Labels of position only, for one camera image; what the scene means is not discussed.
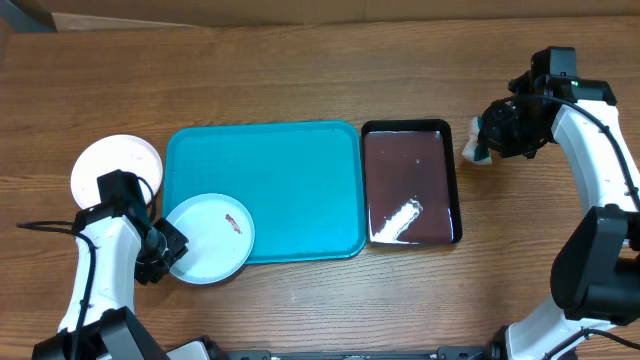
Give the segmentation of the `green yellow sponge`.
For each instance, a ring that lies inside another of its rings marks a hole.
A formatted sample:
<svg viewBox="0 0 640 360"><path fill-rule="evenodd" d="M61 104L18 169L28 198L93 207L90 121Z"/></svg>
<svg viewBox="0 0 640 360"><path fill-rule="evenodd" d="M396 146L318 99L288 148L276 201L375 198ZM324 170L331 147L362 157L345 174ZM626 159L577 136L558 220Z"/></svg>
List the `green yellow sponge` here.
<svg viewBox="0 0 640 360"><path fill-rule="evenodd" d="M479 143L479 133L481 118L475 117L471 121L469 128L469 141L464 146L462 156L469 162L476 165L491 165L490 150L486 145Z"/></svg>

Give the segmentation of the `light blue plate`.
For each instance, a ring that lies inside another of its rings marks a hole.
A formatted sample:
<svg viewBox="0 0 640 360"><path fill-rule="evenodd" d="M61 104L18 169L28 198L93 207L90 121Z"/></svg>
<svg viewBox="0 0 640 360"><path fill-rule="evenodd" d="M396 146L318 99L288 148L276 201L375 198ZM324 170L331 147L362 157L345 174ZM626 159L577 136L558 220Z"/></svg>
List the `light blue plate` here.
<svg viewBox="0 0 640 360"><path fill-rule="evenodd" d="M177 279L196 285L230 279L253 249L255 227L249 211L236 199L208 193L175 207L166 220L187 238L187 252L171 266Z"/></svg>

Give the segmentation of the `white plate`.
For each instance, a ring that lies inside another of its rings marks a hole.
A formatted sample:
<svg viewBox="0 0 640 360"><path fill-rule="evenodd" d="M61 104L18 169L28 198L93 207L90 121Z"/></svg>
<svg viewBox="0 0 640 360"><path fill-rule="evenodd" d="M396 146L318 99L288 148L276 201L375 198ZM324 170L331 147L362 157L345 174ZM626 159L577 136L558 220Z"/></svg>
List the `white plate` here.
<svg viewBox="0 0 640 360"><path fill-rule="evenodd" d="M142 194L150 204L163 180L159 153L146 140L126 134L102 138L87 147L76 160L70 177L72 196L81 208L100 203L97 178L114 170L131 172L140 180Z"/></svg>

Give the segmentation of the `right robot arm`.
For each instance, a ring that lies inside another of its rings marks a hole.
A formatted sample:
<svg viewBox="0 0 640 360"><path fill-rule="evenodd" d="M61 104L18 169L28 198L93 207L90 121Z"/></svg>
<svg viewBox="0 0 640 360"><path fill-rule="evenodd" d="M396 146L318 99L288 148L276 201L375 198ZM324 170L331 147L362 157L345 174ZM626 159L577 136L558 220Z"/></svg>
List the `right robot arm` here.
<svg viewBox="0 0 640 360"><path fill-rule="evenodd" d="M639 318L639 170L624 141L617 99L605 81L577 74L576 51L548 47L531 68L510 81L510 96L475 118L465 158L535 157L554 143L564 152L578 190L583 219L556 256L551 295L525 319L502 327L487 359L572 359L593 335Z"/></svg>

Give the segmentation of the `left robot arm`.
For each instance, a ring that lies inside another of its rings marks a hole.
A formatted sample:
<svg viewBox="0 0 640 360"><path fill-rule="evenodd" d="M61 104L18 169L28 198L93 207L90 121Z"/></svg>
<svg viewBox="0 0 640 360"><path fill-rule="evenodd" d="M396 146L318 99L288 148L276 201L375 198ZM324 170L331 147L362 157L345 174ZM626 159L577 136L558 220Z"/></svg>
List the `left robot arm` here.
<svg viewBox="0 0 640 360"><path fill-rule="evenodd" d="M58 333L35 359L204 359L220 353L207 337L164 351L134 314L136 284L158 282L187 252L187 239L144 199L144 180L115 170L97 180L99 204L73 222L30 229L69 234L78 248L72 297Z"/></svg>

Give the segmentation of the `black water tray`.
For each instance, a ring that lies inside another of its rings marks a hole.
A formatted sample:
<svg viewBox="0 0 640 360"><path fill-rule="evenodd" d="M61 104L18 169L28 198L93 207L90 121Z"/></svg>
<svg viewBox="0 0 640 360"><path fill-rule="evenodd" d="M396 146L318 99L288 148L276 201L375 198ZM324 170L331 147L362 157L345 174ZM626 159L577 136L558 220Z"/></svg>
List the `black water tray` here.
<svg viewBox="0 0 640 360"><path fill-rule="evenodd" d="M450 125L373 120L361 129L367 235L375 245L454 245L463 235Z"/></svg>

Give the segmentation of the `blue plastic tray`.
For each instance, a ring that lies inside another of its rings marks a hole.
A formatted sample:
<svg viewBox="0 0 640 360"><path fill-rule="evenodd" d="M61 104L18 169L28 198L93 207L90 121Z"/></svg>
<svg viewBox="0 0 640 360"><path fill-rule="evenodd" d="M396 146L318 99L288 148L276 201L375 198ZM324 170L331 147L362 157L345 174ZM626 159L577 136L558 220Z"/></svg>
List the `blue plastic tray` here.
<svg viewBox="0 0 640 360"><path fill-rule="evenodd" d="M178 131L166 151L163 212L205 193L249 211L250 264L351 258L366 242L359 135L344 121Z"/></svg>

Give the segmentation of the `cardboard backdrop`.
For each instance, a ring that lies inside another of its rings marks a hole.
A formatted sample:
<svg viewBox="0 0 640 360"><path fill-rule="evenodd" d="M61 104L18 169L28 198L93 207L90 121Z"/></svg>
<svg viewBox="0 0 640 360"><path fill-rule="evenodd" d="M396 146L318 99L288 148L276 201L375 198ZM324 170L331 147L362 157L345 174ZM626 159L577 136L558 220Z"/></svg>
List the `cardboard backdrop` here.
<svg viewBox="0 0 640 360"><path fill-rule="evenodd" d="M18 31L164 26L309 25L631 16L639 0L25 0L3 1Z"/></svg>

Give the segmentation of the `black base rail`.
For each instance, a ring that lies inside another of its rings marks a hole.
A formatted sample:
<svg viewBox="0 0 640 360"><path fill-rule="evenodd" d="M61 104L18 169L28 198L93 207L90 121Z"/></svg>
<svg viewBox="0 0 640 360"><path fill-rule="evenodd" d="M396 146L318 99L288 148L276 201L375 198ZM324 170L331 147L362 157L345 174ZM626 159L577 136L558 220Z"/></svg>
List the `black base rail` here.
<svg viewBox="0 0 640 360"><path fill-rule="evenodd" d="M267 350L227 352L228 360L489 360L499 359L485 346L443 346L418 351L341 351L274 353Z"/></svg>

